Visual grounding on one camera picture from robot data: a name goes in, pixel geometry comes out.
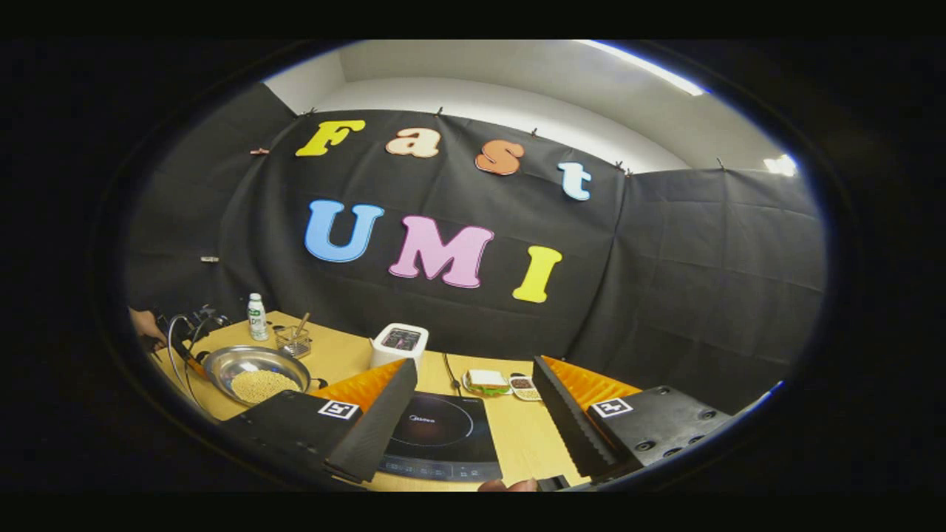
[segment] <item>pink letter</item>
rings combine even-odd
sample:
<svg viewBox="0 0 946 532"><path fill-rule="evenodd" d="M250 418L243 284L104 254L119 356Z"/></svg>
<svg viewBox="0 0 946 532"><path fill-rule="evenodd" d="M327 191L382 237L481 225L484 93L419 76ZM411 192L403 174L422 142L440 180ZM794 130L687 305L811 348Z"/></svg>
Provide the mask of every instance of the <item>pink letter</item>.
<svg viewBox="0 0 946 532"><path fill-rule="evenodd" d="M408 235L404 238L401 258L388 268L388 272L398 277L417 277L415 262L419 255L424 274L428 280L433 280L452 260L450 271L443 277L446 284L460 288L480 286L476 274L480 270L482 251L493 239L492 231L465 227L445 246L434 220L424 216L405 216L403 222L408 227Z"/></svg>

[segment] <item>hand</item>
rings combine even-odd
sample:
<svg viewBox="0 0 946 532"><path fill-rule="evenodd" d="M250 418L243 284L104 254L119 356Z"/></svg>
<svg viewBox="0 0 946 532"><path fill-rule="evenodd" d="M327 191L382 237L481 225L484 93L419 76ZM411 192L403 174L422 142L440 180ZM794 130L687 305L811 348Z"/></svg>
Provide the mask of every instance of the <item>hand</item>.
<svg viewBox="0 0 946 532"><path fill-rule="evenodd" d="M538 483L534 478L530 478L516 482L507 488L501 480L490 480L482 483L477 491L538 491Z"/></svg>
<svg viewBox="0 0 946 532"><path fill-rule="evenodd" d="M154 314L150 310L128 309L128 311L131 313L131 323L134 325L134 331L138 333L138 336L149 336L157 339L158 343L155 345L155 349L163 349L167 346L167 337L158 328L158 324L154 321Z"/></svg>

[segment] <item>black backdrop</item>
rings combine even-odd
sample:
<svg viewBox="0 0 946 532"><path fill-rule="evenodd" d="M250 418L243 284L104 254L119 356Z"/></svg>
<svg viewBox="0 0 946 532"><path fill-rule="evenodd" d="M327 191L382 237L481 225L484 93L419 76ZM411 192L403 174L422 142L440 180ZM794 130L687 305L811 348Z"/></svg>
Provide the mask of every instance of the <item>black backdrop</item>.
<svg viewBox="0 0 946 532"><path fill-rule="evenodd" d="M295 155L320 123L351 119L367 125L324 155ZM407 128L439 132L440 152L386 152ZM473 164L493 139L525 148L514 174ZM257 147L270 153L250 155ZM593 176L589 200L563 192L562 162ZM336 263L307 251L308 206L317 199L345 207L332 226L336 245L351 238L353 205L384 209L364 255ZM407 215L436 220L444 243L468 225L493 231L480 287L449 286L443 273L389 274ZM540 304L512 297L531 245L563 256ZM409 323L430 330L432 350L568 359L639 387L669 384L734 413L804 347L824 253L817 209L798 176L715 169L628 178L587 153L476 120L363 110L295 117L257 84L155 171L132 226L129 286L135 302L175 310L209 303L235 319L259 292L271 310L309 311L315 323L367 337Z"/></svg>

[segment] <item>bottle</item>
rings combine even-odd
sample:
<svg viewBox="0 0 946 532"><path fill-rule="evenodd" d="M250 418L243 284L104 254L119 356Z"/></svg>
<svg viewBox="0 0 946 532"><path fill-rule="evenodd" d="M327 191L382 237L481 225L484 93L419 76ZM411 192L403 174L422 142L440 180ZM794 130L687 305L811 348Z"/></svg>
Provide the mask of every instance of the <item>bottle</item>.
<svg viewBox="0 0 946 532"><path fill-rule="evenodd" d="M250 317L250 336L257 342L270 339L270 332L266 328L266 309L263 308L263 298L258 293L250 294L250 304L246 307Z"/></svg>

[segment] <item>black induction cooker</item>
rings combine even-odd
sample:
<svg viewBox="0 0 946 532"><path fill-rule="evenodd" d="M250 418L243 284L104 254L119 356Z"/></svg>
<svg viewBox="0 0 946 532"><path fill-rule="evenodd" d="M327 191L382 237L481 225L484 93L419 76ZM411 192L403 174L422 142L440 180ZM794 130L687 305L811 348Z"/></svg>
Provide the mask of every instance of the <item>black induction cooker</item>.
<svg viewBox="0 0 946 532"><path fill-rule="evenodd" d="M483 399L415 392L379 470L444 481L502 478Z"/></svg>

